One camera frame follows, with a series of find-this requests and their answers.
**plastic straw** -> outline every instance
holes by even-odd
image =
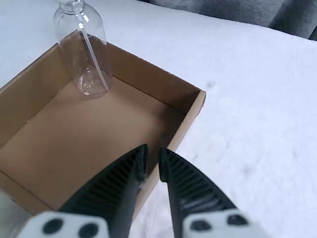
[[[89,53],[90,53],[90,55],[91,55],[91,58],[93,59],[94,65],[95,65],[96,70],[97,70],[97,73],[98,73],[98,75],[99,75],[99,77],[100,77],[100,79],[101,79],[101,81],[102,81],[104,87],[105,87],[106,90],[108,91],[108,90],[109,90],[109,87],[108,87],[108,85],[107,85],[107,83],[106,83],[106,81],[105,81],[105,78],[104,78],[103,74],[101,73],[101,70],[100,70],[100,67],[99,67],[99,64],[98,64],[96,55],[95,55],[95,53],[94,53],[93,47],[92,47],[91,44],[90,44],[90,41],[89,41],[87,32],[86,32],[86,30],[85,30],[85,26],[84,26],[84,23],[83,23],[83,21],[84,21],[84,20],[83,20],[83,17],[81,16],[81,14],[80,14],[79,11],[77,11],[77,10],[74,9],[73,5],[72,5],[72,9],[73,9],[73,11],[75,12],[76,20],[77,20],[77,22],[78,22],[78,26],[79,26],[79,28],[80,28],[80,31],[81,31],[81,32],[83,33],[83,35],[84,35],[85,42],[86,42],[86,44],[87,44],[87,47],[88,47]]]

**bottle neck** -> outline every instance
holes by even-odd
[[[71,0],[66,3],[60,3],[59,9],[66,14],[75,14],[75,12],[82,12],[85,8],[84,0]]]

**black screw hole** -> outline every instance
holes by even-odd
[[[63,220],[60,218],[55,218],[45,223],[43,226],[43,232],[47,235],[51,235],[58,232],[62,226]]]
[[[198,232],[208,231],[208,230],[211,230],[211,225],[204,220],[198,220],[198,221],[192,222],[190,229],[194,231],[198,231]]]
[[[98,233],[98,226],[94,223],[88,223],[82,226],[79,230],[80,238],[92,238]]]
[[[245,226],[248,221],[241,215],[231,215],[228,217],[227,223],[234,226]]]

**cardboard box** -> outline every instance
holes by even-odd
[[[31,213],[57,210],[90,178],[136,146],[150,149],[135,214],[159,179],[157,151],[176,150],[206,93],[108,44],[114,77],[88,99],[54,45],[0,89],[0,187]]]

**white fabric surface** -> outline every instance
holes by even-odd
[[[135,0],[87,2],[109,42],[207,91],[177,153],[273,237],[317,237],[317,43]],[[5,0],[0,9],[3,86],[56,42],[56,4]],[[165,184],[130,237],[172,237]]]

